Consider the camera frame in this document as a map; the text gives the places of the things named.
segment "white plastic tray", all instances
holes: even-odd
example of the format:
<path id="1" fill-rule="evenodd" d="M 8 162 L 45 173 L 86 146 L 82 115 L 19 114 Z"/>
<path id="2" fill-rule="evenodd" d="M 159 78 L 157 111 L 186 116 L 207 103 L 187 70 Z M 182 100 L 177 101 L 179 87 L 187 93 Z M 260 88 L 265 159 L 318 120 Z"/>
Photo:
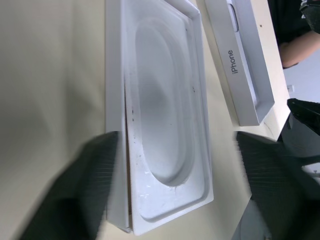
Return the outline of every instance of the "white plastic tray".
<path id="1" fill-rule="evenodd" d="M 140 235 L 213 200 L 201 16 L 187 0 L 121 3 L 130 227 Z"/>

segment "white table surface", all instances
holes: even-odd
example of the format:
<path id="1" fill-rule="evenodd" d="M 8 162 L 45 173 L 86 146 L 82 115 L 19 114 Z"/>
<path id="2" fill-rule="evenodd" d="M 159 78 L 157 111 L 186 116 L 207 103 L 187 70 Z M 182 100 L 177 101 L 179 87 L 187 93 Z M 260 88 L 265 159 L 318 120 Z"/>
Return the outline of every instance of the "white table surface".
<path id="1" fill-rule="evenodd" d="M 210 29 L 204 2 L 197 2 Z M 276 139 L 289 114 L 267 0 L 252 3 L 263 26 L 259 34 L 275 98 L 265 123 L 238 126 L 215 38 L 212 31 L 203 33 L 215 199 L 140 237 L 104 222 L 100 240 L 231 239 L 250 198 L 234 131 Z M 80 145 L 104 132 L 104 5 L 104 0 L 0 2 L 3 240 L 19 234 Z"/>

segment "person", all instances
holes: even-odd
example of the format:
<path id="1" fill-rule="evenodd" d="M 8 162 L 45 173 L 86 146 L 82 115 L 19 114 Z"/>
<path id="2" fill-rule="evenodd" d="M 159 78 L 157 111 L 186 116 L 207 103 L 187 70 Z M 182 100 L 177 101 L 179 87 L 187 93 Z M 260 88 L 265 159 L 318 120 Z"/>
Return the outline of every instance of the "person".
<path id="1" fill-rule="evenodd" d="M 320 49 L 320 34 L 301 9 L 320 5 L 319 0 L 268 0 L 282 67 L 290 68 Z"/>

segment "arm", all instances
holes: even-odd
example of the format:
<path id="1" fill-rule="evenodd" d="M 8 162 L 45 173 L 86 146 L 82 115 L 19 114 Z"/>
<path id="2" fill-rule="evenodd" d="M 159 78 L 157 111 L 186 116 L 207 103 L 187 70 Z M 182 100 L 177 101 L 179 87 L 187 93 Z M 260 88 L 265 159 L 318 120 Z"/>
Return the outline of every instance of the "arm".
<path id="1" fill-rule="evenodd" d="M 289 68 L 309 57 L 320 48 L 320 34 L 309 31 L 279 48 L 282 66 Z"/>

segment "dark clothing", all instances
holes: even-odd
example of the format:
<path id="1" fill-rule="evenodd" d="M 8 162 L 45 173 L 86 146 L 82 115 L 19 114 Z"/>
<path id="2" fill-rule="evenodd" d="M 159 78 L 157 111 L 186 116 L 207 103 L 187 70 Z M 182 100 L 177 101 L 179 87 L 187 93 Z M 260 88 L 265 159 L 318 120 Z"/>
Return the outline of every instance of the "dark clothing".
<path id="1" fill-rule="evenodd" d="M 289 43 L 311 31 L 300 11 L 304 0 L 268 0 L 273 28 L 278 45 Z"/>

